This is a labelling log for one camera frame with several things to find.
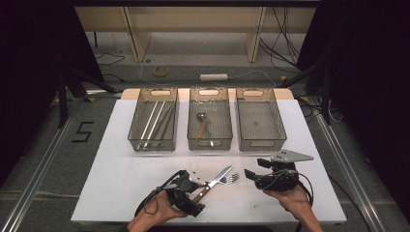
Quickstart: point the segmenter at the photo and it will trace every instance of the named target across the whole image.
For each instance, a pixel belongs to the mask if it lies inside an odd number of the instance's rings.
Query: spoon
[[[199,132],[196,134],[196,138],[202,138],[202,134],[207,128],[209,122],[206,119],[206,113],[198,113],[196,117],[202,121],[201,127],[199,128]]]

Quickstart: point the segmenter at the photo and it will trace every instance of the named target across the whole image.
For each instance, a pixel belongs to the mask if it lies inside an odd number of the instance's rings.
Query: aluminum rail
[[[320,104],[315,98],[309,98],[313,104]],[[381,218],[379,217],[376,209],[374,208],[370,198],[368,197],[361,181],[359,180],[355,170],[350,164],[349,159],[344,153],[340,143],[337,140],[332,126],[328,126],[326,121],[323,119],[322,115],[316,117],[326,139],[328,140],[329,145],[332,148],[332,151],[337,159],[337,162],[340,166],[340,169],[343,173],[343,176],[346,178],[346,181],[353,192],[353,195],[356,199],[356,203],[359,205],[362,210],[365,219],[372,232],[382,232],[387,231],[383,225]]]
[[[37,190],[43,182],[43,179],[47,173],[49,166],[54,160],[55,155],[58,153],[62,140],[66,136],[67,130],[70,127],[73,116],[82,103],[82,99],[75,99],[69,110],[69,117],[62,128],[58,129],[55,133],[50,145],[45,151],[44,157],[39,163],[33,177],[27,184],[26,189],[21,194],[14,208],[7,217],[5,224],[2,227],[2,232],[14,232],[17,231],[19,225],[22,223],[28,208],[33,201]]]

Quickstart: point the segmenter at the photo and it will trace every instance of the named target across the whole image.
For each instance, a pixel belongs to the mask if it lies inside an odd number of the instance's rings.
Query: sleeve
[[[130,232],[127,228],[127,223],[121,226],[121,228],[118,230],[118,232]]]

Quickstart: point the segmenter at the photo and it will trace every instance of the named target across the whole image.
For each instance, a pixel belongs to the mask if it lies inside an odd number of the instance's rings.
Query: metal rod
[[[145,126],[144,132],[142,133],[142,135],[141,135],[141,138],[140,138],[140,139],[144,139],[145,133],[146,133],[146,132],[147,132],[147,130],[148,130],[148,126],[150,125],[150,123],[151,123],[151,119],[153,118],[153,115],[154,115],[155,109],[157,108],[157,104],[158,104],[158,101],[156,101],[156,102],[155,102],[155,105],[154,105],[153,111],[151,112],[150,118],[148,119],[147,125]]]
[[[158,119],[160,118],[160,115],[161,115],[161,113],[162,113],[162,110],[163,110],[163,106],[164,106],[164,105],[165,105],[165,101],[162,103],[162,106],[161,106],[161,108],[160,108],[160,111],[158,112],[157,118],[156,118],[156,120],[155,120],[153,126],[151,127],[150,134],[148,134],[148,138],[147,138],[148,140],[151,139],[151,135],[153,134],[153,131],[154,131],[155,125],[157,124]],[[145,143],[145,144],[144,144],[144,149],[147,149],[147,146],[148,146],[148,143]]]

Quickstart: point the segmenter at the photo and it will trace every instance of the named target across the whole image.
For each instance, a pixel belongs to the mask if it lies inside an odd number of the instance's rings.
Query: wooden panel
[[[253,32],[259,8],[131,7],[138,32]]]
[[[120,7],[76,7],[84,31],[126,32]]]

